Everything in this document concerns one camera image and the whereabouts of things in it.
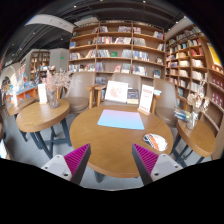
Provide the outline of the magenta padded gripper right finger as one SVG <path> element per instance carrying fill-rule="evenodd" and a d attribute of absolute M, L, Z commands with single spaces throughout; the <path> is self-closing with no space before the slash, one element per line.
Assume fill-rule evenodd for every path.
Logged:
<path fill-rule="evenodd" d="M 156 154 L 140 145 L 132 144 L 132 155 L 143 185 L 148 185 L 182 169 L 167 154 Z"/>

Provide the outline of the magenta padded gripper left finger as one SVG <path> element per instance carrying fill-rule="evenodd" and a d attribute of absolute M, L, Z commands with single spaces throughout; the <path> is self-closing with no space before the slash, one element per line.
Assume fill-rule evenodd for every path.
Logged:
<path fill-rule="evenodd" d="M 90 144 L 85 144 L 65 156 L 56 155 L 42 169 L 79 185 L 91 155 Z"/>

